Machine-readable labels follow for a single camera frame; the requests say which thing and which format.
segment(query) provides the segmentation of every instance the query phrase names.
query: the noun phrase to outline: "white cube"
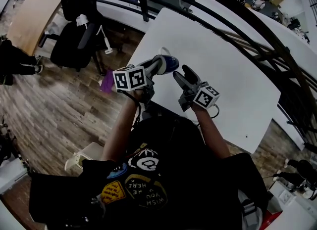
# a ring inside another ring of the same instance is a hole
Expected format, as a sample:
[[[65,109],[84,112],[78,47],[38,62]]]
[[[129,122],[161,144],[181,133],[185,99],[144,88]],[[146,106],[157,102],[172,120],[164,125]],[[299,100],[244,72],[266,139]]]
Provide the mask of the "white cube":
[[[194,103],[198,104],[204,109],[209,109],[210,107],[214,106],[219,96],[220,94],[215,89],[213,89],[211,86],[206,86],[199,89],[194,99]]]
[[[113,72],[117,90],[131,91],[147,85],[143,66],[122,67]]]

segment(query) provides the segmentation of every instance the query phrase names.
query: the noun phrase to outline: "white desk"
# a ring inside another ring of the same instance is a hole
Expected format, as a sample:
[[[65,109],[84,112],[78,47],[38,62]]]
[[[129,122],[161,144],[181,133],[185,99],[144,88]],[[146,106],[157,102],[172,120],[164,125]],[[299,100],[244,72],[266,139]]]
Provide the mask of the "white desk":
[[[190,66],[220,92],[220,114],[214,119],[224,139],[253,153],[263,138],[276,109],[280,92],[236,48],[200,24],[163,8],[135,50],[130,64],[137,65],[165,46],[181,66]],[[152,101],[185,117],[178,99],[182,89],[172,74],[154,76]]]

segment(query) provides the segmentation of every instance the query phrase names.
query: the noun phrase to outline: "curved railing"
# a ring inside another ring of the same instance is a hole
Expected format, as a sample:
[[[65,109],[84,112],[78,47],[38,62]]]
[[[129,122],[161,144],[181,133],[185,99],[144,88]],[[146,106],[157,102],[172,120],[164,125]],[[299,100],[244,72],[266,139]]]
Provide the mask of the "curved railing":
[[[230,28],[237,35],[233,36],[232,33],[224,32],[203,19],[181,9],[179,6],[175,6],[163,0],[138,0],[138,2],[136,0],[117,1],[120,3],[109,0],[97,0],[97,2],[141,14],[143,20],[146,22],[150,19],[155,19],[156,15],[159,13],[159,9],[151,7],[151,4],[149,4],[148,1],[152,4],[159,4],[186,16],[193,21],[197,21],[236,47],[246,58],[265,73],[265,75],[281,91],[279,104],[282,106],[283,111],[285,111],[285,116],[289,119],[290,125],[293,125],[297,129],[305,142],[305,146],[308,149],[317,152],[317,147],[315,147],[315,145],[317,145],[317,130],[315,129],[317,123],[317,105],[316,99],[311,92],[311,89],[314,91],[317,90],[317,81],[297,65],[290,54],[289,49],[285,47],[272,30],[249,9],[240,6],[235,0],[215,0],[247,22],[272,46],[272,49],[256,43],[226,18],[223,18],[211,9],[194,0],[181,1],[212,16]],[[130,7],[130,4],[135,5],[137,9]],[[270,66],[265,65],[264,61],[267,61]]]

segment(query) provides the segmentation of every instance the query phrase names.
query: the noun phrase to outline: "wooden table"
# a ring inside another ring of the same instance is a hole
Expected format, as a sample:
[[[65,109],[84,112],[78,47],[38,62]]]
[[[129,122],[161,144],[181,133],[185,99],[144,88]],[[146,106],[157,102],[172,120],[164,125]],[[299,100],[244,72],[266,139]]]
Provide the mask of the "wooden table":
[[[34,55],[41,36],[59,8],[60,0],[25,0],[13,18],[7,38],[15,47]]]
[[[220,93],[220,114],[214,122],[224,139],[254,153],[278,104],[280,91],[276,86],[231,44],[167,8],[152,22],[129,64],[153,58],[162,46],[178,58],[179,72],[183,64],[188,65]],[[182,111],[178,103],[182,89],[172,74],[156,75],[153,81],[153,102],[195,120],[191,109]]]

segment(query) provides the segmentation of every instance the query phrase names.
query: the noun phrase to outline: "black office chair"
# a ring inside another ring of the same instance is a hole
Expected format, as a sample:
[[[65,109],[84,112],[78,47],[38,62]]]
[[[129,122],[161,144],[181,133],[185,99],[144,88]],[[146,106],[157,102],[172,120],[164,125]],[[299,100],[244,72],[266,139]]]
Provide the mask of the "black office chair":
[[[65,19],[71,22],[57,38],[51,54],[51,61],[54,64],[80,71],[93,57],[97,70],[104,75],[96,56],[96,34],[103,21],[103,16],[97,11],[96,3],[97,0],[61,0]],[[89,20],[87,28],[85,25],[76,26],[76,18],[81,14],[86,15]]]

